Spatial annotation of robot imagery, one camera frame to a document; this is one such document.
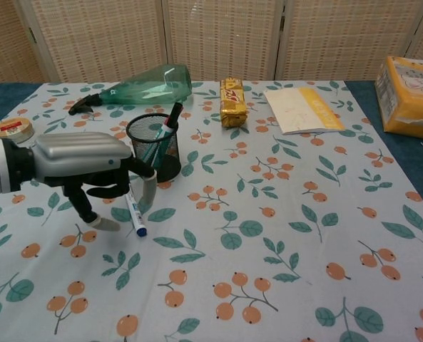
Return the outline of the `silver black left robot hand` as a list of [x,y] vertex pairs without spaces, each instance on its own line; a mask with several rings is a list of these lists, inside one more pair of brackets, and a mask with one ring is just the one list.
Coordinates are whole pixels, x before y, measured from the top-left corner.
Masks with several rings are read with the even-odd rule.
[[152,205],[156,195],[155,169],[107,133],[45,134],[31,147],[0,139],[0,145],[2,193],[18,191],[30,180],[61,187],[79,217],[95,229],[117,231],[119,226],[94,212],[88,198],[112,199],[131,193],[130,173],[143,179],[141,204]]

